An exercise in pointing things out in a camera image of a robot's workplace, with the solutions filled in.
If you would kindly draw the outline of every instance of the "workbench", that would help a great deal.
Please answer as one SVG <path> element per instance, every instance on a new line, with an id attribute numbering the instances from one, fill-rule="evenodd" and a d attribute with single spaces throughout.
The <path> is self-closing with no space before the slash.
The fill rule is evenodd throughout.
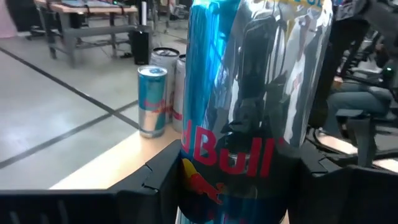
<path id="1" fill-rule="evenodd" d="M 172 141 L 180 139 L 180 137 L 181 134 L 175 132 L 171 126 L 167 126 L 163 136 L 155 139 L 143 138 L 137 131 L 50 189 L 108 189 L 138 170 Z M 319 137 L 319 140 L 327 146 L 335 147 L 337 151 L 342 153 L 356 153 L 356 148 L 351 144 L 334 137 L 323 135 Z M 375 165 L 398 172 L 398 162 L 395 160 L 376 161 Z M 287 215 L 282 224 L 289 224 Z"/>
<path id="2" fill-rule="evenodd" d="M 105 45 L 111 45 L 113 50 L 113 57 L 117 56 L 116 46 L 121 43 L 126 43 L 128 40 L 116 40 L 118 33 L 130 32 L 137 29 L 135 14 L 138 12 L 135 6 L 124 6 L 123 9 L 120 7 L 68 7 L 63 5 L 59 1 L 54 0 L 34 0 L 37 9 L 40 14 L 40 21 L 42 27 L 45 30 L 47 43 L 50 50 L 50 56 L 54 59 L 57 58 L 56 50 L 59 50 L 68 55 L 68 62 L 71 67 L 76 64 L 74 51 L 75 49 L 88 49 L 92 47 L 102 47 Z M 69 14 L 87 14 L 88 10 L 93 14 L 109 14 L 109 27 L 89 27 L 84 29 L 73 29 L 70 26 Z M 50 17 L 52 13 L 58 13 L 60 16 L 60 22 L 62 25 L 62 35 L 64 47 L 59 47 L 55 41 L 54 33 L 50 28 Z M 127 15 L 127 25 L 116 26 L 114 24 L 114 18 L 116 14 Z M 76 46 L 76 39 L 80 37 L 91 37 L 97 35 L 111 35 L 109 42 L 95 43 Z"/>

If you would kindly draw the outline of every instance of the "silver and blue can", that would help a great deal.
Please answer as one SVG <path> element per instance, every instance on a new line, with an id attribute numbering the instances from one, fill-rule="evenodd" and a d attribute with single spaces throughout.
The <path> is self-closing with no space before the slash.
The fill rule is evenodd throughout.
<path id="1" fill-rule="evenodd" d="M 139 132 L 145 138 L 163 135 L 166 119 L 167 70 L 145 65 L 138 68 Z"/>
<path id="2" fill-rule="evenodd" d="M 180 223 L 277 224 L 287 211 L 331 0 L 194 0 Z"/>

